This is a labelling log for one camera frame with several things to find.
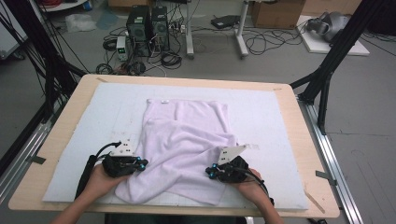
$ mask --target hand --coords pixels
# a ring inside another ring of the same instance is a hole
[[[259,172],[254,169],[250,169],[250,171],[256,175],[259,179],[262,179],[262,176]],[[257,208],[262,213],[262,217],[265,220],[265,223],[268,224],[283,224],[282,218],[279,216],[273,205],[271,204],[270,199],[265,194],[262,187],[251,177],[248,177],[245,182],[240,184],[232,184],[235,188],[239,190],[239,192],[245,196],[249,201],[253,202]]]
[[[96,165],[91,173],[90,180],[82,193],[51,224],[74,224],[81,214],[96,201],[106,195],[111,189],[129,176],[113,178],[105,173],[102,164]]]
[[[121,176],[118,178],[110,177],[106,174],[102,163],[96,165],[91,173],[90,180],[87,183],[83,193],[90,195],[94,200],[106,195],[121,181],[127,179],[129,176]]]
[[[258,178],[262,179],[260,173],[255,169],[250,169],[250,171]],[[253,203],[258,203],[260,200],[262,200],[263,196],[264,198],[268,198],[262,190],[262,187],[260,187],[260,185],[252,177],[248,177],[242,183],[232,184],[232,186],[238,189],[245,198]]]

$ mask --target black cable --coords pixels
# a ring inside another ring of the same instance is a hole
[[[117,39],[117,37],[119,36],[125,36],[125,35],[121,35],[123,32],[125,32],[127,29],[125,26],[119,27],[117,29],[114,29],[112,31],[110,31],[110,33],[108,33],[107,36],[103,37],[103,40],[109,40],[109,39]]]
[[[380,35],[380,34],[375,34],[372,32],[369,33],[363,33],[364,36],[368,38],[375,38],[384,42],[396,42],[396,36],[391,36],[391,35]]]
[[[38,7],[38,8],[39,8],[39,12],[41,14],[41,17],[46,18],[44,13],[48,14],[47,9],[44,7],[45,12],[43,12],[41,7]],[[66,46],[70,49],[70,51],[72,51],[72,53],[75,55],[75,57],[78,60],[78,62],[82,65],[82,67],[84,67],[85,72],[90,73],[89,69],[85,66],[85,64],[81,61],[81,59],[77,56],[77,54],[73,51],[73,49],[70,47],[69,43],[64,39],[64,37],[62,36],[61,32],[58,29],[55,28],[55,26],[53,25],[53,23],[52,23],[52,21],[50,19],[48,19],[48,21],[49,21],[50,27],[52,28],[52,32],[58,34],[58,35],[55,35],[53,38],[54,38],[54,41],[55,41],[55,43],[57,45],[58,50],[62,54],[62,57],[65,59],[64,52],[63,52],[63,49],[62,49],[62,46],[61,46],[61,42],[59,41],[58,36],[61,37],[61,39],[66,44]]]
[[[262,187],[262,189],[264,190],[265,194],[269,197],[268,194],[268,189],[267,187],[264,185],[264,180],[260,179],[258,176],[256,176],[255,174],[253,174],[250,170],[245,170],[245,169],[240,169],[240,168],[233,168],[235,171],[239,171],[241,173],[244,173],[245,175],[248,175],[250,177],[253,177],[253,179]]]
[[[105,145],[104,147],[102,147],[101,149],[99,149],[98,153],[96,153],[96,158],[99,158],[100,154],[108,147],[118,147],[119,145],[121,145],[121,142],[117,142],[117,143],[109,143],[107,145]]]
[[[179,19],[179,21],[180,21],[180,24],[183,24],[183,22],[184,22],[184,16],[183,16],[183,13],[181,13],[180,5],[178,5],[178,13],[180,14],[180,19]]]
[[[177,7],[180,7],[180,4],[175,4],[175,7],[169,11],[169,13],[170,13],[171,11],[173,11],[173,14],[172,14],[171,18],[169,19],[170,22],[173,21],[173,18],[174,18],[175,15],[176,15]]]
[[[117,49],[117,39],[109,39],[103,43],[103,48],[108,51],[114,51]]]
[[[192,12],[191,16],[188,18],[188,20],[186,21],[186,24],[187,24],[189,21],[191,21],[192,16],[194,15],[196,9],[198,8],[198,5],[199,5],[200,2],[201,2],[201,0],[198,0],[198,3],[197,3],[197,5],[195,6],[195,9],[194,9],[194,11]]]
[[[103,74],[105,71],[107,74],[111,75],[113,73],[113,68],[107,63],[99,63],[96,66],[96,74]]]
[[[8,12],[7,12],[6,7],[3,5],[3,1],[0,1],[0,4],[1,4],[3,10],[6,12],[6,15],[7,15],[7,18],[8,18],[8,25],[11,26],[11,27],[13,28],[12,22],[11,22],[11,18],[10,18],[9,15],[8,15]]]
[[[206,27],[198,27],[196,30],[191,30],[192,32],[198,32],[198,31],[213,31],[213,32],[223,32],[223,31],[233,31],[235,29],[234,26],[229,27],[227,29],[212,29],[212,28],[206,28]]]
[[[247,45],[247,49],[253,55],[262,55],[266,51],[270,49],[277,49],[283,46],[284,44],[287,45],[300,45],[303,43],[303,38],[300,34],[293,34],[288,31],[283,30],[268,30],[263,33],[254,31],[254,30],[247,30],[251,33],[255,34],[243,34],[243,35],[253,35],[253,37],[248,38],[245,43]],[[253,46],[255,45],[256,40],[262,40],[263,49],[254,49]]]
[[[161,56],[161,65],[167,69],[178,69],[181,66],[181,61],[182,58],[173,52],[165,52]]]
[[[19,34],[18,32],[16,32],[16,30],[12,29],[12,23],[11,23],[11,27],[9,27],[9,25],[3,20],[3,15],[1,15],[2,17],[0,17],[0,23],[2,23],[4,25],[4,27],[10,32],[10,34],[15,38],[15,40],[17,41],[17,43],[20,44],[20,47],[24,50],[24,52],[26,53],[26,56],[30,59],[30,61],[32,62],[33,67],[35,68],[35,73],[37,75],[37,79],[38,79],[38,83],[40,85],[41,90],[43,91],[44,94],[46,94],[43,84],[41,83],[41,79],[39,78],[39,76],[45,77],[45,75],[43,74],[43,72],[41,71],[41,69],[38,67],[38,65],[35,62],[38,62],[41,67],[44,67],[44,64],[38,55],[32,53],[32,49],[27,48],[25,43],[22,43],[22,40],[19,38]]]
[[[366,41],[367,43],[372,44],[372,45],[376,46],[377,48],[382,49],[382,50],[384,50],[385,52],[387,52],[387,53],[389,53],[389,54],[391,54],[391,55],[393,55],[393,56],[396,57],[396,54],[395,54],[395,53],[392,53],[392,52],[388,51],[387,49],[383,49],[383,48],[379,47],[377,44],[375,44],[375,43],[373,43],[373,42],[371,42],[371,41],[369,41],[369,40],[367,40],[367,39],[365,39],[365,38],[363,38],[363,37],[361,37],[361,39],[364,40],[364,41]]]

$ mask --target cable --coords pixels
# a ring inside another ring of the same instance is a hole
[[[192,16],[194,15],[196,9],[198,8],[198,5],[199,5],[200,2],[201,2],[201,0],[198,0],[198,3],[197,3],[197,5],[195,6],[194,11],[192,12],[191,16],[190,16],[189,19],[186,21],[186,23],[188,23],[189,21],[191,21]]]
[[[155,52],[155,46],[154,46],[154,49],[150,48],[150,51],[151,51],[151,56],[148,57],[148,63],[151,64],[151,66],[152,66],[150,69],[158,68],[158,69],[160,69],[161,71],[163,71],[164,77],[166,77],[166,72],[165,72],[165,70],[163,70],[159,65],[154,65],[154,64],[152,64],[152,62],[150,61],[150,59],[153,58],[153,55],[154,55],[154,52]]]
[[[121,145],[121,142],[117,142],[117,143],[109,143],[107,145],[105,145],[104,147],[102,147],[101,149],[99,149],[98,153],[96,153],[96,158],[99,157],[99,155],[108,147],[118,147],[119,145]]]
[[[392,42],[392,43],[396,42],[396,36],[390,37],[390,35],[379,35],[372,32],[363,33],[363,35],[368,38],[375,38],[384,42]]]
[[[253,179],[262,187],[262,190],[264,190],[265,194],[266,194],[267,196],[269,196],[269,194],[268,194],[268,189],[267,189],[267,187],[264,185],[264,180],[260,179],[258,176],[256,176],[255,174],[253,174],[253,173],[251,172],[250,169],[249,169],[249,170],[245,170],[245,169],[240,169],[240,168],[236,168],[236,167],[234,167],[234,169],[235,169],[235,171],[242,172],[242,173],[244,173],[245,175],[247,175],[247,176],[253,178]]]
[[[387,53],[389,53],[389,54],[391,54],[391,55],[393,55],[393,56],[396,57],[396,54],[395,54],[395,53],[392,53],[392,52],[388,51],[387,49],[383,49],[383,48],[379,47],[377,44],[375,44],[375,43],[373,43],[373,42],[371,42],[371,41],[369,41],[369,40],[367,40],[367,39],[365,39],[365,38],[363,38],[363,37],[361,37],[361,39],[364,40],[364,41],[366,41],[367,43],[372,44],[372,45],[376,46],[377,48],[382,49],[382,50],[384,50],[385,52],[387,52]]]
[[[205,28],[205,27],[200,27],[200,26],[197,26],[197,28],[199,28],[199,29],[197,29],[197,30],[193,30],[192,32],[199,32],[199,31],[211,31],[211,32],[213,32],[213,33],[220,33],[220,34],[222,34],[222,35],[225,35],[225,37],[227,38],[227,47],[225,47],[225,48],[222,48],[222,49],[215,49],[215,50],[212,50],[211,52],[208,52],[207,54],[212,54],[212,53],[215,53],[215,52],[219,52],[219,51],[221,51],[221,50],[225,50],[225,49],[228,49],[230,46],[230,41],[229,41],[229,36],[226,34],[226,32],[227,31],[231,31],[231,30],[233,30],[234,28],[233,27],[231,27],[231,29],[226,29],[226,30],[217,30],[217,29],[210,29],[210,28]],[[205,52],[205,50],[206,50],[206,46],[203,44],[203,41],[202,41],[202,39],[200,39],[200,38],[196,38],[196,36],[198,36],[198,35],[201,35],[201,34],[197,34],[197,35],[194,35],[195,37],[192,39],[192,40],[199,40],[200,42],[199,42],[199,44],[196,44],[196,43],[194,43],[194,47],[195,48],[199,48],[200,46],[202,46],[204,49],[202,50],[202,51],[200,51],[200,52]]]
[[[277,49],[283,46],[284,44],[287,45],[300,45],[303,43],[303,38],[300,34],[293,34],[288,31],[283,30],[268,30],[263,33],[254,31],[254,30],[246,30],[250,31],[251,33],[255,34],[243,34],[243,35],[253,35],[253,37],[248,38],[245,43],[247,45],[247,49],[253,55],[262,55],[266,51],[270,49]],[[256,40],[263,41],[263,49],[254,49],[253,46],[255,45]]]
[[[116,54],[117,50],[117,38],[121,36],[121,34],[126,30],[126,27],[119,27],[109,32],[109,35],[105,36],[103,39],[105,40],[102,44],[103,49],[105,50],[104,54],[104,63],[100,63],[96,66],[95,73],[96,74],[106,74],[113,75],[115,73],[113,67],[110,65],[111,60],[113,59],[114,55]]]
[[[174,52],[165,52],[161,56],[161,65],[167,69],[178,69],[181,66],[182,58]]]
[[[48,11],[45,8],[40,8],[39,10],[41,17],[46,18],[44,15],[44,12],[48,14]],[[73,51],[73,49],[70,47],[69,43],[64,39],[64,37],[62,36],[62,34],[60,33],[60,31],[58,29],[55,28],[55,26],[53,25],[52,21],[50,19],[48,19],[49,25],[52,28],[53,33],[57,33],[58,35],[54,35],[53,38],[55,40],[55,42],[57,43],[57,48],[58,50],[61,52],[64,60],[64,53],[61,47],[61,42],[58,39],[58,36],[61,37],[61,39],[64,41],[64,43],[66,44],[66,46],[70,49],[70,51],[74,54],[74,56],[76,57],[76,59],[78,60],[78,62],[82,65],[82,67],[84,67],[85,72],[90,73],[90,71],[88,70],[88,68],[85,66],[85,64],[81,61],[81,59],[77,56],[77,54]]]
[[[12,26],[11,19],[9,18],[9,15],[8,15],[7,9],[6,9],[6,7],[3,5],[3,1],[0,1],[0,4],[1,4],[1,6],[2,6],[3,10],[6,12],[6,15],[7,15],[8,21],[6,20],[6,18],[4,18],[3,14],[0,14],[0,15],[1,15],[1,17],[3,18],[3,20],[4,20],[4,21],[7,21],[7,24],[8,24],[9,26],[13,27],[13,26]]]

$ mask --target wrinkled fabric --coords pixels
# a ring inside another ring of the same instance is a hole
[[[218,204],[225,185],[208,178],[223,147],[236,146],[227,105],[217,102],[148,100],[136,156],[148,160],[116,188],[129,203],[145,203],[163,192]]]

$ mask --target concrete floor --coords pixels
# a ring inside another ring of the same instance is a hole
[[[64,38],[90,71],[103,62],[103,37],[121,27],[126,19],[114,16],[105,7],[85,12],[79,7],[51,14],[55,21],[65,15],[87,13],[101,27],[91,32],[64,34]],[[210,27],[210,17],[193,18],[193,24]],[[194,33],[195,58],[180,55],[182,65],[166,70],[168,77],[291,83],[313,71],[326,55],[308,53],[304,44],[284,45],[263,55],[239,58],[232,33]],[[370,39],[381,48],[396,53],[396,44]],[[346,182],[365,223],[392,223],[396,220],[395,56],[361,39],[370,56],[347,56],[332,78],[326,118],[327,134],[340,162]],[[67,60],[80,66],[63,44]],[[160,69],[147,76],[163,77]],[[295,90],[300,93],[304,88]],[[0,156],[11,146],[30,118],[44,102],[37,77],[28,60],[0,61]],[[0,223],[49,222],[54,212],[21,212],[7,208],[9,196],[0,205]],[[102,214],[86,214],[79,223],[100,223]],[[285,218],[286,223],[308,223],[303,218]],[[328,223],[347,223],[344,215]],[[255,218],[256,223],[263,223]]]

